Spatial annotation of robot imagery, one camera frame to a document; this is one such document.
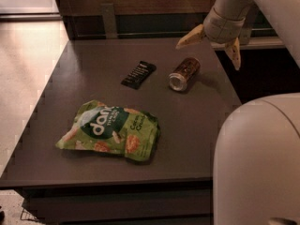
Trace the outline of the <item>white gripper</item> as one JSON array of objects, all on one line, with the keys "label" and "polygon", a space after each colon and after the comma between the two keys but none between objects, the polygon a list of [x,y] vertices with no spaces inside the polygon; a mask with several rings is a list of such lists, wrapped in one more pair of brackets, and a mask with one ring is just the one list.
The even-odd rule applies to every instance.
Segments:
[{"label": "white gripper", "polygon": [[218,44],[225,44],[225,53],[232,61],[236,70],[241,67],[241,54],[239,35],[245,19],[225,18],[219,15],[214,8],[212,8],[203,25],[200,24],[192,29],[188,34],[181,37],[176,44],[176,49],[180,50],[188,45],[201,42],[205,35],[213,42]]}]

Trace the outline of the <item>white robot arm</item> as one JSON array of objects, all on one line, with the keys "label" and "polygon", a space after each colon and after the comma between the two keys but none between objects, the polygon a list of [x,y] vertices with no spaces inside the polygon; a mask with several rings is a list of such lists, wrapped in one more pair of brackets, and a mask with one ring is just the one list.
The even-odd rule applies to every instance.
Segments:
[{"label": "white robot arm", "polygon": [[[216,0],[203,24],[178,42],[225,45],[241,63],[237,38],[256,4],[300,65],[300,0]],[[224,122],[213,166],[214,225],[299,225],[300,95],[262,97]]]}]

